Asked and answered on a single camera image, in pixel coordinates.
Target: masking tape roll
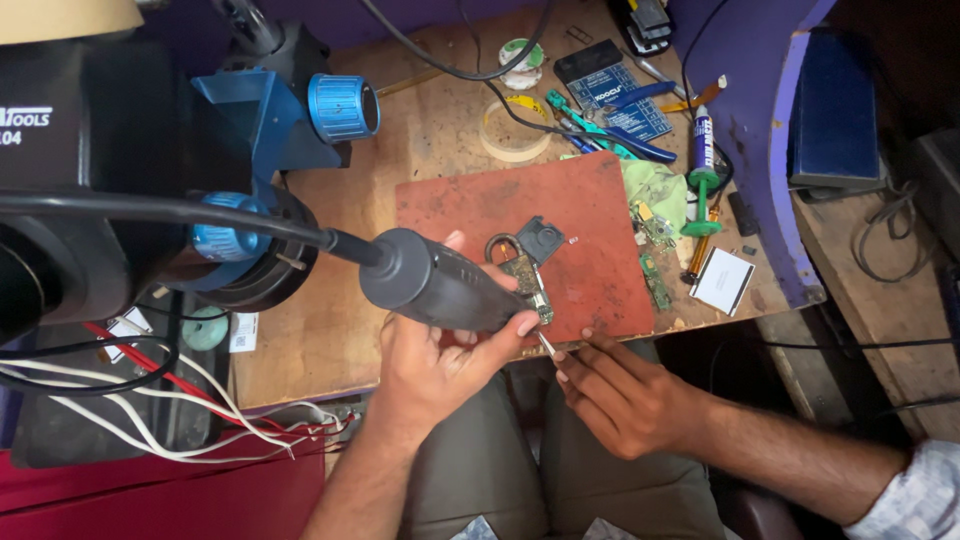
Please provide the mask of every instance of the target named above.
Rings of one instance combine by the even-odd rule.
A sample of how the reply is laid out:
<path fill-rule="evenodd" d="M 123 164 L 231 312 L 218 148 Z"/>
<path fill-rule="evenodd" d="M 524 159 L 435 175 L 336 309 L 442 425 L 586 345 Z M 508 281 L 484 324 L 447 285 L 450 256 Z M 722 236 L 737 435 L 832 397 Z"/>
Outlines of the masking tape roll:
<path fill-rule="evenodd" d="M 525 92 L 516 92 L 504 96 L 504 99 L 511 104 L 520 105 L 521 107 L 535 111 L 543 117 L 546 126 L 554 125 L 553 112 L 539 97 Z M 500 100 L 494 99 L 484 107 L 483 116 L 480 117 L 480 142 L 491 156 L 501 161 L 507 161 L 508 163 L 519 163 L 521 161 L 532 160 L 542 154 L 547 146 L 550 146 L 550 138 L 552 136 L 550 133 L 544 133 L 541 138 L 522 148 L 508 148 L 493 142 L 490 136 L 487 135 L 487 123 L 490 121 L 491 113 L 502 108 L 503 104 L 500 103 Z"/>

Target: patterned shirt sleeve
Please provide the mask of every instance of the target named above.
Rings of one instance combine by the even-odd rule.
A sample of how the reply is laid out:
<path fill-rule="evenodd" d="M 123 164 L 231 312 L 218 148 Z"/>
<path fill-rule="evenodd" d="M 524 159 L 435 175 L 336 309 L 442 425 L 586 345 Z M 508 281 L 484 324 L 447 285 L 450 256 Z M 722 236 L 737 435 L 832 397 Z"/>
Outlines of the patterned shirt sleeve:
<path fill-rule="evenodd" d="M 960 445 L 926 441 L 859 522 L 852 540 L 960 539 Z"/>

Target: fingernail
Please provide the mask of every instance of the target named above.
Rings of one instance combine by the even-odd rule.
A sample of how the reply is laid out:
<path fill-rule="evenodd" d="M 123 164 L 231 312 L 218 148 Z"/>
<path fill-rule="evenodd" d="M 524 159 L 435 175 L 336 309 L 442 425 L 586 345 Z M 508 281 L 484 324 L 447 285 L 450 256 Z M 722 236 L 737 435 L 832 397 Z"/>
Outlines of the fingernail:
<path fill-rule="evenodd" d="M 525 336 L 530 332 L 530 330 L 533 329 L 534 326 L 537 325 L 539 321 L 540 319 L 538 317 L 528 317 L 527 320 L 520 324 L 520 328 L 516 329 L 516 335 L 519 335 L 520 337 Z"/>

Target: padlock shaped part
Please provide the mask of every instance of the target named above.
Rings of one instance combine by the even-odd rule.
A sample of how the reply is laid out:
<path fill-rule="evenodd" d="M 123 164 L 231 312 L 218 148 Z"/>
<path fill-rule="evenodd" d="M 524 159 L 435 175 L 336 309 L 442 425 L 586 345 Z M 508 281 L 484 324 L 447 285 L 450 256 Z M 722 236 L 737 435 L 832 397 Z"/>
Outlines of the padlock shaped part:
<path fill-rule="evenodd" d="M 537 281 L 537 273 L 534 269 L 533 259 L 520 247 L 520 241 L 516 239 L 516 236 L 510 233 L 494 234 L 484 249 L 484 259 L 490 264 L 493 264 L 493 246 L 503 242 L 513 246 L 516 251 L 516 257 L 497 264 L 497 267 L 503 270 L 505 274 L 516 278 L 519 283 L 519 286 L 516 288 L 516 294 L 524 298 L 529 298 L 540 292 L 542 289 L 540 289 L 540 284 Z"/>

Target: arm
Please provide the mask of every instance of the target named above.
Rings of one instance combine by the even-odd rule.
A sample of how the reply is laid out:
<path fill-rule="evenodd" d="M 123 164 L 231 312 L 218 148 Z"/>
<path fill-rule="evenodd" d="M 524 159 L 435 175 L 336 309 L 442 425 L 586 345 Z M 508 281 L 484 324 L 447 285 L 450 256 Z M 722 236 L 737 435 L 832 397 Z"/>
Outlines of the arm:
<path fill-rule="evenodd" d="M 444 245 L 459 251 L 464 239 L 455 232 Z M 516 279 L 495 266 L 484 270 L 504 287 L 516 289 Z M 396 538 L 420 443 L 490 381 L 539 323 L 534 311 L 522 311 L 503 330 L 467 351 L 456 346 L 441 349 L 438 328 L 387 315 L 380 331 L 380 385 L 301 540 Z M 477 342 L 471 332 L 456 331 L 454 337 L 462 344 Z"/>
<path fill-rule="evenodd" d="M 909 456 L 716 398 L 609 336 L 557 353 L 567 404 L 613 454 L 685 454 L 781 493 L 841 525 L 867 514 Z"/>

